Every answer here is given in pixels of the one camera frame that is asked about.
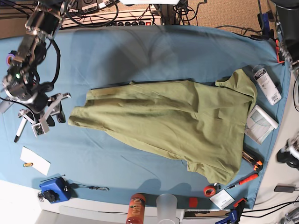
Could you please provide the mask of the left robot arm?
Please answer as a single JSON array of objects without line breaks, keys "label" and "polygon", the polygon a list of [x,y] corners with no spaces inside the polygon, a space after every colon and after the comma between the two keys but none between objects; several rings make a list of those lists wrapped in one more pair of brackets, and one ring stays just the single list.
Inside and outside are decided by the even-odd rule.
[{"label": "left robot arm", "polygon": [[[280,51],[295,75],[292,93],[299,89],[299,2],[297,0],[274,0],[276,28],[281,35]],[[276,154],[279,163],[299,169],[299,134],[289,138]]]}]

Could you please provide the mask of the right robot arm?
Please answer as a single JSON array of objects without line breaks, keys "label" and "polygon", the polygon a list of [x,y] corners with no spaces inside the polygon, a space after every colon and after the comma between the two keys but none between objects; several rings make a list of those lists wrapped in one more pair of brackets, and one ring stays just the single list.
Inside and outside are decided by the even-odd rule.
[{"label": "right robot arm", "polygon": [[[18,50],[12,51],[7,57],[9,68],[2,79],[2,91],[7,96],[2,99],[0,112],[4,113],[13,103],[24,107],[18,113],[21,123],[15,142],[18,142],[28,122],[36,137],[46,134],[55,125],[53,116],[57,117],[59,123],[66,122],[61,102],[70,98],[71,94],[58,93],[48,97],[47,93],[54,89],[59,76],[61,53],[54,36],[61,28],[69,7],[70,4],[65,0],[57,3],[39,2],[25,24],[26,34]],[[54,47],[57,55],[55,75],[51,81],[41,83],[37,66],[44,61],[50,46]]]}]

